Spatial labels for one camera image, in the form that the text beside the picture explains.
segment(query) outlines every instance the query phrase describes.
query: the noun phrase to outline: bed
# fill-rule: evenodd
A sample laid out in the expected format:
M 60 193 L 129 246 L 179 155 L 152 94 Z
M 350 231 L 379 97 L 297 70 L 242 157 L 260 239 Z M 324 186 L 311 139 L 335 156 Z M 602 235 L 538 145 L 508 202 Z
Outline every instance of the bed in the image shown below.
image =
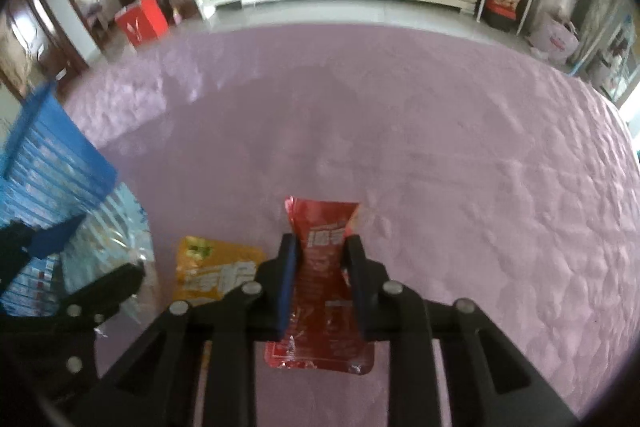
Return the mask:
M 635 340 L 629 135 L 533 58 L 387 26 L 191 33 L 93 71 L 66 109 L 146 208 L 165 303 L 182 236 L 274 256 L 293 194 L 360 201 L 369 257 L 425 298 L 477 301 L 578 414 Z M 258 363 L 259 424 L 385 425 L 376 356 L 364 377 Z

